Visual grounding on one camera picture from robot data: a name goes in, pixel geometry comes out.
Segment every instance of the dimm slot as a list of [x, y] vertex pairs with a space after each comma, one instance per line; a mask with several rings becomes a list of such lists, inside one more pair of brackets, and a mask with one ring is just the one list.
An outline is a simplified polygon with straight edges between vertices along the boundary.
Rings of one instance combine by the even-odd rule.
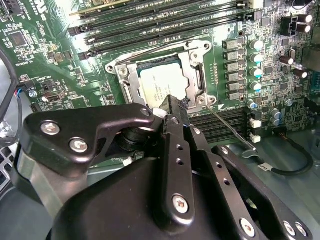
[[113, 44], [109, 44], [109, 45], [104, 45], [103, 47], [96, 47], [94, 49], [91, 49], [87, 52], [82, 52], [78, 54], [78, 57], [81, 61], [83, 60], [87, 60], [89, 58], [94, 58], [98, 55], [102, 55], [102, 54], [106, 54], [110, 51], [115, 51], [119, 48], [123, 48], [123, 47], [134, 47], [136, 44], [138, 44], [139, 46], [143, 45], [143, 44], [150, 44], [152, 42], [152, 45], [158, 45], [158, 44], [163, 44], [163, 43], [174, 43], [174, 42], [179, 42], [185, 39], [190, 38], [190, 36], [200, 36], [203, 35], [206, 31], [208, 31], [209, 29], [213, 28], [213, 27], [218, 27], [221, 25], [225, 25], [225, 24], [233, 24], [233, 23], [237, 23], [238, 22], [238, 17], [229, 17], [227, 19], [219, 19], [217, 20], [215, 23], [213, 23], [212, 25], [209, 26], [205, 26], [205, 27], [196, 27], [195, 29], [192, 30], [186, 30], [186, 31], [180, 31], [176, 34], [171, 34], [171, 35], [165, 35], [165, 34], [155, 34], [155, 35], [147, 35], [145, 36], [146, 39], [141, 39], [141, 38], [135, 38], [135, 39], [131, 39], [130, 41], [123, 41], [123, 42], [119, 42], [119, 43], [113, 43]]
[[205, 14], [205, 15], [200, 15], [196, 17], [190, 17], [187, 19], [165, 23], [156, 28], [149, 27], [142, 30], [136, 30], [136, 31], [119, 34], [117, 36], [97, 39], [94, 41], [95, 43], [92, 45], [92, 47], [99, 47], [101, 45], [109, 45], [113, 43], [119, 43], [122, 41], [129, 41], [131, 39], [136, 39], [136, 38], [143, 39], [145, 36], [152, 36], [152, 35], [159, 35], [159, 34], [163, 34], [165, 36], [167, 34], [176, 33], [177, 31], [186, 31], [186, 30], [192, 30], [195, 28], [209, 26], [214, 24], [218, 19], [236, 16], [239, 13], [239, 12], [236, 12], [236, 10], [239, 11], [239, 9], [236, 9], [236, 8], [230, 9], [229, 11], [225, 11], [225, 10], [216, 11], [210, 14]]
[[236, 3], [227, 3], [227, 4], [223, 4], [223, 5], [216, 5], [216, 6], [212, 6], [210, 8], [207, 8], [205, 10], [195, 10], [195, 11], [191, 11], [191, 12], [185, 12], [182, 14], [177, 14], [177, 15], [172, 15], [171, 13], [174, 13], [175, 11], [170, 11], [167, 12], [168, 15], [170, 15], [167, 18], [155, 18], [153, 20], [148, 21], [148, 18], [139, 18], [139, 19], [133, 19], [133, 21], [123, 21], [123, 22], [119, 22], [117, 25], [115, 24], [111, 24], [111, 25], [107, 25], [105, 26], [105, 28], [103, 28], [103, 33], [99, 33], [99, 34], [95, 34], [92, 35], [90, 37], [86, 37], [85, 41], [87, 44], [94, 44], [96, 43], [95, 41], [98, 40], [102, 40], [105, 38], [110, 38], [113, 36], [118, 36], [120, 34], [125, 34], [125, 33], [129, 33], [132, 31], [136, 31], [139, 29], [145, 29], [145, 28], [150, 28], [150, 27], [158, 27], [161, 26], [162, 24], [167, 24], [169, 22], [172, 21], [178, 21], [178, 20], [183, 20], [184, 18], [188, 18], [188, 17], [201, 17], [201, 15], [204, 14], [209, 14], [209, 13], [213, 13], [215, 11], [222, 11], [225, 10], [227, 11], [229, 8], [235, 8], [236, 7]]

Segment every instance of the capacitor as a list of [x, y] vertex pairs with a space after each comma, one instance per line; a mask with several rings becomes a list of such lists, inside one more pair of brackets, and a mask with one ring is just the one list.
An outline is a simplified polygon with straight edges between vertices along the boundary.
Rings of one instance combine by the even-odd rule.
[[275, 119], [274, 117], [272, 117], [270, 119], [270, 122], [273, 124], [273, 126], [278, 127], [280, 125], [280, 119]]
[[306, 71], [303, 71], [297, 68], [293, 70], [293, 74], [302, 79], [305, 79], [306, 77], [308, 77], [308, 73]]
[[255, 39], [255, 40], [251, 41], [251, 43], [250, 43], [250, 48], [251, 48], [251, 49], [254, 49], [254, 50], [256, 50], [256, 51], [261, 51], [261, 49], [264, 48], [264, 42]]
[[273, 117], [274, 119], [280, 119], [281, 116], [282, 116], [282, 113], [279, 112], [279, 110], [275, 108], [275, 109], [273, 109], [273, 110], [271, 111], [271, 115], [272, 115], [272, 117]]
[[246, 104], [250, 109], [256, 109], [258, 107], [258, 104], [256, 104], [252, 99], [249, 99]]
[[256, 64], [260, 64], [264, 60], [264, 57], [258, 53], [254, 53], [250, 56], [250, 61]]
[[262, 89], [262, 85], [259, 82], [254, 81], [250, 84], [250, 88], [255, 91], [260, 91]]
[[287, 65], [292, 65], [294, 64], [295, 60], [293, 60], [291, 57], [287, 56], [281, 56], [279, 58], [280, 63], [287, 64]]
[[262, 70], [257, 68], [257, 67], [253, 67], [250, 70], [250, 74], [256, 78], [261, 78], [262, 77]]
[[298, 22], [299, 23], [309, 24], [312, 22], [313, 19], [314, 18], [312, 15], [304, 15], [304, 14], [298, 15]]
[[293, 60], [296, 59], [296, 50], [291, 49], [291, 50], [289, 51], [289, 58], [291, 58], [291, 59], [293, 59]]
[[303, 25], [303, 24], [298, 24], [296, 26], [296, 31], [298, 33], [304, 33], [307, 34], [311, 31], [311, 26], [310, 25]]

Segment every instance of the cable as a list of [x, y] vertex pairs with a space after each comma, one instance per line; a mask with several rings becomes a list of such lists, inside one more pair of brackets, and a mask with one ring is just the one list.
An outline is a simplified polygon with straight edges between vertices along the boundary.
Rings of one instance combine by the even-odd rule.
[[297, 10], [297, 11], [300, 11], [300, 10], [305, 9], [309, 4], [312, 3], [312, 2], [309, 2], [307, 5], [303, 6], [302, 8], [296, 8], [296, 6], [294, 5], [295, 2], [296, 2], [296, 0], [293, 0], [293, 2], [291, 3], [291, 7], [292, 7], [294, 10]]
[[7, 57], [7, 55], [2, 50], [1, 47], [0, 47], [0, 59], [3, 61], [6, 69], [8, 70], [9, 76], [11, 79], [11, 83], [8, 88], [8, 91], [6, 92], [4, 99], [0, 105], [0, 124], [1, 124], [4, 121], [4, 118], [7, 114], [8, 108], [11, 103], [11, 99], [12, 99], [12, 97], [17, 89], [17, 86], [19, 84], [19, 80], [18, 80], [18, 76], [17, 76], [17, 73], [15, 71], [14, 66], [12, 65], [9, 58]]
[[235, 135], [237, 139], [239, 139], [243, 144], [245, 144], [249, 149], [255, 151], [257, 148], [253, 146], [250, 142], [245, 140], [229, 123], [227, 123], [222, 117], [218, 115], [218, 113], [214, 112], [210, 107], [206, 106], [206, 108], [214, 115], [217, 119], [219, 119], [224, 125], [226, 125], [231, 132]]
[[21, 89], [16, 90], [15, 94], [14, 94], [16, 96], [16, 101], [17, 101], [17, 105], [18, 105], [18, 128], [17, 128], [16, 134], [13, 137], [0, 138], [0, 148], [9, 147], [9, 146], [15, 144], [20, 138], [20, 134], [21, 134], [21, 130], [22, 130], [22, 118], [23, 118], [22, 101], [19, 96], [20, 93], [21, 93]]

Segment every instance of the green circuit board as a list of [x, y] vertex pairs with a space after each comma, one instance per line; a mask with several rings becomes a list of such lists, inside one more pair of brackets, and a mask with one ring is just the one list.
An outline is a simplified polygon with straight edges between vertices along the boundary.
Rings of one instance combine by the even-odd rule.
[[[282, 125], [303, 130], [310, 124], [303, 104], [312, 74], [301, 79], [279, 58], [295, 50], [299, 63], [312, 34], [283, 36], [281, 19], [306, 13], [316, 19], [318, 1], [301, 11], [280, 0], [261, 1], [264, 5], [258, 8], [248, 7], [250, 0], [244, 2], [245, 6], [237, 0], [3, 0], [0, 45], [37, 112], [125, 104], [117, 75], [106, 71], [109, 63], [170, 43], [208, 41], [212, 48], [203, 57], [203, 67], [206, 93], [216, 97], [210, 106], [214, 111], [246, 108], [253, 100], [262, 112], [262, 136], [272, 135], [274, 108], [282, 113]], [[251, 45], [256, 40], [263, 42], [258, 51]], [[234, 51], [239, 51], [237, 57], [227, 59]], [[263, 61], [252, 62], [253, 54]], [[262, 73], [254, 76], [253, 68]], [[230, 71], [240, 74], [232, 87]], [[253, 82], [262, 89], [250, 87]], [[207, 114], [204, 109], [190, 117]]]

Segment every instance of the silver screw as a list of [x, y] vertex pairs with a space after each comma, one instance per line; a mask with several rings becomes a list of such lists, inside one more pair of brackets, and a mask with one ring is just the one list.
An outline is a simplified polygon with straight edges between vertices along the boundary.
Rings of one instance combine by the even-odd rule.
[[201, 131], [198, 129], [198, 128], [193, 128], [193, 131], [196, 133], [196, 134], [198, 134], [198, 135], [200, 135], [201, 134]]
[[88, 145], [82, 139], [73, 139], [70, 142], [70, 148], [76, 153], [84, 153], [88, 150]]
[[287, 107], [291, 107], [291, 106], [294, 104], [294, 102], [293, 102], [291, 99], [289, 99], [289, 100], [285, 101], [284, 104], [285, 104]]
[[296, 226], [296, 228], [299, 230], [299, 232], [300, 232], [303, 236], [305, 236], [305, 237], [308, 236], [306, 230], [304, 229], [303, 226], [301, 226], [300, 223], [296, 222], [296, 223], [295, 223], [295, 226]]
[[172, 122], [174, 122], [175, 124], [179, 124], [180, 123], [179, 120], [176, 119], [175, 117], [172, 118]]
[[38, 97], [38, 93], [35, 90], [30, 90], [29, 97], [35, 99], [36, 97]]
[[222, 150], [222, 152], [223, 152], [224, 154], [226, 154], [226, 155], [229, 154], [228, 150], [227, 150], [224, 146], [221, 147], [221, 150]]
[[145, 108], [141, 108], [140, 112], [147, 117], [151, 115], [150, 112]]
[[48, 135], [57, 135], [60, 132], [60, 127], [53, 122], [46, 122], [41, 125], [41, 131]]
[[188, 212], [189, 206], [187, 201], [179, 195], [175, 195], [172, 198], [174, 208], [181, 214]]
[[283, 224], [285, 226], [285, 229], [287, 230], [287, 232], [291, 235], [291, 236], [295, 236], [296, 232], [295, 230], [292, 228], [292, 226], [290, 225], [290, 223], [288, 223], [287, 221], [283, 221]]
[[254, 227], [247, 219], [242, 218], [240, 220], [240, 224], [245, 234], [247, 234], [249, 237], [253, 238], [256, 235]]
[[126, 67], [120, 68], [120, 69], [119, 69], [119, 74], [120, 74], [122, 77], [124, 77], [124, 78], [127, 77], [128, 74], [129, 74], [128, 68], [126, 68]]

